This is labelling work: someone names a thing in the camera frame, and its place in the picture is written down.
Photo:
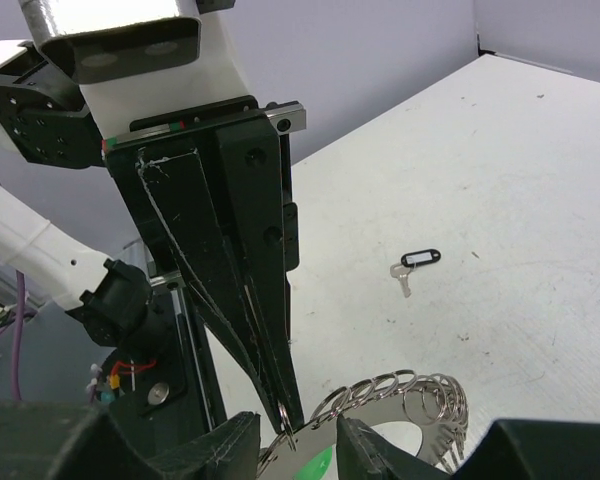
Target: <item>key tag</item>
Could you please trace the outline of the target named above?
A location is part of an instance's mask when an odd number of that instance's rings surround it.
[[[442,254],[435,248],[431,248],[429,250],[406,253],[400,259],[400,263],[402,263],[402,265],[404,265],[406,268],[415,270],[417,267],[439,262],[441,258]]]

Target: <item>green object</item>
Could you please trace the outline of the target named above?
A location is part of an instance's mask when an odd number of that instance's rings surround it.
[[[110,404],[115,399],[116,399],[116,396],[111,392],[102,392],[100,394],[100,403],[103,403],[105,405]]]
[[[110,150],[114,145],[117,145],[118,139],[116,137],[107,138],[103,143],[105,147],[104,150],[107,151]]]
[[[327,448],[324,452],[307,463],[302,470],[293,476],[293,480],[320,480],[329,470],[331,458],[333,457],[333,447]]]

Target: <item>white wall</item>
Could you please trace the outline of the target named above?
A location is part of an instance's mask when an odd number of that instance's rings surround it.
[[[307,108],[296,160],[477,55],[472,0],[238,0],[227,17],[258,99]]]
[[[600,82],[600,0],[476,0],[481,48]]]

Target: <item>silver key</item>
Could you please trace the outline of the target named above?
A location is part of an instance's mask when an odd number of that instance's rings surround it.
[[[409,298],[411,296],[411,289],[409,288],[409,274],[413,272],[413,268],[407,268],[402,263],[396,263],[391,266],[389,273],[393,278],[397,278],[400,282],[400,286],[402,287],[402,293],[404,294],[404,298]]]

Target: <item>white table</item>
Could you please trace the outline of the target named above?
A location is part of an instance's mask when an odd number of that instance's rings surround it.
[[[469,451],[501,417],[600,421],[600,84],[485,56],[293,174],[307,415],[340,385],[413,368],[462,383]],[[428,248],[443,258],[405,299],[389,267]],[[229,413],[261,411],[216,358]]]

